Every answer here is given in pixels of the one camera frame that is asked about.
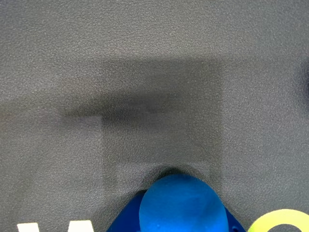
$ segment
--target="white letter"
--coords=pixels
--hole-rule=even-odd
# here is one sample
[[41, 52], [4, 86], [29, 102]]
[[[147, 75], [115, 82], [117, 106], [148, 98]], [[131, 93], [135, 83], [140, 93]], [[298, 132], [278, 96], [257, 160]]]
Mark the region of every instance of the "white letter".
[[19, 232], [40, 232], [36, 222], [17, 224], [17, 228]]
[[91, 221], [70, 221], [68, 232], [93, 232]]

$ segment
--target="blue sphere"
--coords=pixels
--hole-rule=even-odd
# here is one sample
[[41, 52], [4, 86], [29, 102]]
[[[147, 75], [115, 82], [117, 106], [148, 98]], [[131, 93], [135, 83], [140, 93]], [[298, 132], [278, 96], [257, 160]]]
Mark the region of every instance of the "blue sphere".
[[141, 232], [228, 232], [218, 195], [189, 175], [156, 181], [141, 201], [139, 216]]

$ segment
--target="gray surface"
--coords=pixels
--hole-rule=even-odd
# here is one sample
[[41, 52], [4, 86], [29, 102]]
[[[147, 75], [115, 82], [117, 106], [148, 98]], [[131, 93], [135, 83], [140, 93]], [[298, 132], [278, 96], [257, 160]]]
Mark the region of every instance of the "gray surface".
[[0, 1], [0, 230], [105, 231], [170, 167], [207, 181], [246, 229], [309, 213], [308, 11]]

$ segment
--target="yellow-green circle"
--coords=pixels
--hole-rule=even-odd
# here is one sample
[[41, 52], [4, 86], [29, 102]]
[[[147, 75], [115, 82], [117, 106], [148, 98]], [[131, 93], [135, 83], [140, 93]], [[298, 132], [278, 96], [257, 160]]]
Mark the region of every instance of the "yellow-green circle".
[[268, 232], [282, 224], [295, 226], [301, 232], [309, 232], [309, 215], [293, 209], [275, 210], [258, 218], [248, 232]]

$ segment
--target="textured surface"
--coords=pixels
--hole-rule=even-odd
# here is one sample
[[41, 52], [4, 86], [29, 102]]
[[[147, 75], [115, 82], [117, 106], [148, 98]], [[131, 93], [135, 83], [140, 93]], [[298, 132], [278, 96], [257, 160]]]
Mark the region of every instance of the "textured surface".
[[309, 213], [308, 11], [1, 0], [0, 230], [105, 231], [169, 167], [207, 181], [246, 229]]

